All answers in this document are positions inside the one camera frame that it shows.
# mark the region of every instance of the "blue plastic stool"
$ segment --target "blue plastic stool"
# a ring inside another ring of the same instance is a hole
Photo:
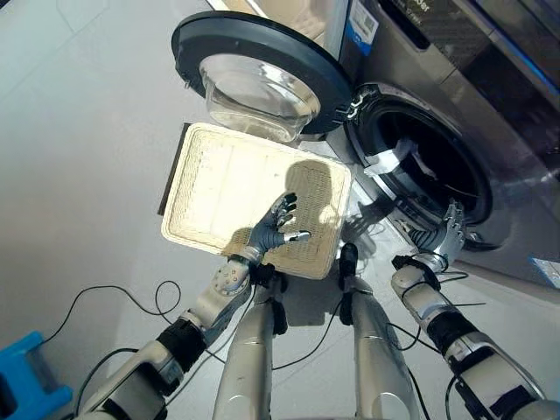
[[[69,387],[45,391],[30,364],[28,353],[42,342],[34,331],[0,350],[0,418],[39,420],[72,401]]]

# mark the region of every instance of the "gray floor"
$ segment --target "gray floor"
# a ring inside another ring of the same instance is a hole
[[[0,347],[32,330],[48,335],[93,284],[119,284],[151,306],[157,284],[174,280],[188,307],[223,263],[164,240],[156,214],[183,122],[208,121],[204,102],[183,89],[169,46],[177,22],[206,8],[202,0],[12,0],[0,10]],[[389,290],[388,256],[402,244],[382,234],[374,243],[364,277],[389,316],[412,330]],[[314,346],[336,303],[332,287],[293,282],[291,329],[275,341],[275,363]],[[446,291],[455,302],[487,302],[465,313],[560,396],[557,307],[478,278]],[[140,347],[164,326],[118,293],[92,293],[45,357],[77,389],[105,353]],[[432,418],[445,418],[445,364],[420,346],[406,360]],[[210,360],[170,418],[210,418],[221,370]],[[312,358],[275,373],[273,416],[351,416],[353,381],[352,330],[334,322]],[[454,419],[468,418],[455,396],[451,405]]]

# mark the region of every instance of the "washing machine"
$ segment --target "washing machine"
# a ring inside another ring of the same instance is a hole
[[[559,22],[546,0],[354,0],[339,53],[365,90],[346,134],[393,216],[429,229],[459,200],[460,260],[556,287]]]
[[[220,124],[283,143],[342,127],[389,217],[432,229],[458,200],[461,260],[554,287],[558,31],[528,3],[354,0],[339,61],[235,12],[188,17],[171,49]]]

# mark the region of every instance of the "wicker tray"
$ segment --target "wicker tray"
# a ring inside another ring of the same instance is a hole
[[[294,219],[281,231],[311,231],[308,242],[270,251],[264,263],[322,279],[333,264],[352,184],[343,165],[312,153],[211,124],[193,124],[165,208],[170,241],[229,256],[286,191],[297,194]]]

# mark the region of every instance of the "black cable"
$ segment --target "black cable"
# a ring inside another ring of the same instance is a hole
[[[113,350],[111,353],[108,353],[105,356],[103,356],[103,358],[97,362],[97,364],[94,366],[94,368],[91,369],[89,374],[87,374],[86,380],[81,384],[80,390],[78,391],[78,395],[76,397],[76,403],[73,406],[73,416],[74,417],[77,417],[78,412],[80,411],[81,398],[84,395],[84,391],[86,390],[86,386],[89,384],[89,382],[91,381],[91,378],[95,375],[95,372],[97,372],[97,370],[99,370],[99,368],[103,365],[103,363],[108,361],[111,357],[113,357],[116,354],[119,354],[119,353],[136,353],[137,351],[138,351],[137,348],[129,348],[129,347],[117,348],[116,350]]]
[[[165,404],[166,406],[169,406],[169,404],[171,404],[173,401],[175,401],[175,398],[177,398],[179,396],[179,394],[185,390],[185,388],[188,386],[188,384],[191,383],[191,381],[194,379],[194,376],[207,363],[207,361],[209,361],[210,359],[212,359],[214,357],[216,360],[220,361],[221,363],[226,364],[226,361],[221,359],[220,357],[218,357],[216,355],[216,353],[218,353],[222,348],[224,348],[226,346],[226,344],[234,337],[235,332],[237,331],[237,327],[242,322],[243,318],[245,318],[245,315],[249,311],[249,307],[253,303],[253,300],[255,300],[255,294],[256,294],[256,287],[253,289],[253,295],[251,296],[251,299],[248,301],[247,306],[245,306],[245,309],[243,310],[243,313],[241,314],[241,317],[239,318],[239,322],[235,326],[234,330],[229,334],[226,341],[224,341],[224,343],[220,347],[218,347],[215,352],[210,352],[209,350],[206,350],[206,352],[208,353],[208,356],[205,357],[202,360],[202,362],[197,366],[197,368],[194,369],[194,372],[192,372],[189,379],[187,379],[186,382],[183,384],[183,386],[181,388],[179,388],[178,391],[175,394],[173,394],[173,396],[167,401],[167,403]]]
[[[162,311],[161,308],[159,307],[159,301],[158,301],[158,297],[159,297],[159,291],[161,290],[162,286],[164,284],[174,284],[175,287],[177,287],[177,291],[178,291],[178,296],[177,296],[177,303],[168,311]],[[179,302],[181,301],[181,288],[179,287],[179,285],[175,282],[173,282],[172,280],[165,280],[164,282],[161,282],[157,288],[156,288],[156,294],[154,295],[154,301],[156,304],[156,308],[157,311],[159,312],[159,315],[161,316],[161,318],[163,318],[167,324],[171,325],[172,322],[165,316],[166,313],[169,313],[170,311],[172,311],[173,309],[175,309],[177,307],[177,305],[179,304]]]
[[[72,304],[70,305],[70,309],[68,310],[68,312],[66,313],[66,316],[64,318],[64,320],[62,321],[62,323],[60,324],[60,326],[57,328],[57,330],[55,332],[53,332],[51,334],[50,337],[48,337],[47,339],[43,340],[43,342],[41,343],[41,346],[48,343],[49,341],[51,341],[54,337],[56,337],[60,331],[62,330],[62,328],[64,328],[64,326],[66,325],[66,323],[68,322],[68,319],[70,318],[70,314],[72,313],[72,310],[74,309],[76,303],[78,302],[78,299],[80,298],[81,295],[83,295],[84,293],[88,292],[88,291],[95,291],[95,290],[102,290],[102,289],[115,289],[118,291],[121,291],[122,293],[124,293],[138,308],[140,308],[140,310],[142,312],[148,313],[150,315],[154,315],[154,316],[163,316],[165,317],[165,315],[171,311],[173,311],[180,302],[181,299],[181,288],[179,287],[179,285],[175,282],[173,282],[172,280],[165,280],[164,282],[160,283],[159,286],[156,289],[156,296],[158,295],[159,290],[161,289],[161,286],[163,284],[173,284],[175,287],[177,287],[178,290],[178,299],[177,302],[175,303],[174,306],[172,306],[170,309],[168,309],[167,311],[160,311],[159,308],[157,309],[157,311],[151,311],[149,309],[146,309],[140,302],[138,302],[136,300],[136,298],[134,296],[132,296],[132,294],[124,289],[121,286],[117,286],[114,284],[107,284],[107,285],[100,285],[100,286],[90,286],[87,287],[86,289],[83,289],[80,291],[80,293],[78,293],[76,295],[76,297],[73,299]]]
[[[385,329],[388,330],[390,326],[392,326],[393,324],[391,324],[390,322],[387,323],[385,325]],[[414,345],[418,342],[418,340],[420,340],[420,333],[422,332],[422,328],[419,326],[418,327],[418,331],[416,332],[416,335],[411,335],[410,336],[413,338],[412,342],[407,345],[406,347],[399,347],[396,343],[394,343],[390,336],[389,333],[386,331],[385,334],[387,335],[388,340],[391,342],[391,344],[397,349],[400,350],[401,352],[406,352],[407,350],[410,350],[412,347],[414,347]]]
[[[418,386],[417,378],[414,377],[412,371],[407,367],[409,370],[410,379],[412,379],[412,383],[414,384],[414,388],[416,390],[416,394],[418,395],[418,401],[420,402],[420,407],[422,407],[422,411],[426,420],[431,420],[430,415],[428,414],[428,410],[426,409],[426,404],[424,404],[424,399],[422,398],[422,393],[420,392],[420,387]]]
[[[453,306],[484,306],[486,302],[477,302],[476,304],[453,304]]]
[[[453,376],[447,385],[447,389],[445,390],[445,416],[447,420],[452,420],[452,413],[449,411],[449,395],[452,392],[453,384],[457,380],[457,376]]]
[[[291,361],[290,363],[286,363],[284,365],[273,367],[272,370],[280,370],[280,369],[284,369],[284,368],[287,368],[289,366],[295,365],[296,363],[299,363],[300,361],[304,361],[305,359],[310,357],[312,354],[314,354],[317,350],[319,350],[319,347],[321,347],[321,344],[323,344],[323,341],[325,341],[326,335],[329,332],[329,328],[331,328],[331,324],[333,323],[333,320],[334,320],[334,317],[336,315],[337,310],[340,308],[340,304],[342,304],[342,299],[334,307],[334,310],[332,311],[331,319],[329,320],[329,323],[326,326],[325,332],[323,333],[323,337],[321,337],[321,340],[318,342],[318,344],[308,354],[300,357],[299,359]]]
[[[393,324],[391,322],[388,322],[389,326],[392,326],[394,328],[396,328],[397,330],[407,334],[408,336],[410,336],[412,339],[415,339],[417,343],[422,344],[424,347],[429,348],[432,352],[435,352],[437,354],[439,354],[439,351],[434,347],[429,345],[428,343],[426,343],[425,341],[421,340],[421,339],[417,339],[417,336],[415,334],[413,334],[412,332],[408,332],[407,330],[405,330],[404,328],[402,328],[401,326],[397,325],[397,324]]]
[[[456,275],[452,278],[446,278],[445,280],[440,280],[440,284],[449,283],[449,282],[456,282],[457,280],[463,280],[464,278],[469,277],[469,273],[465,273],[464,271],[445,271],[443,273],[437,273],[437,276],[441,275]]]

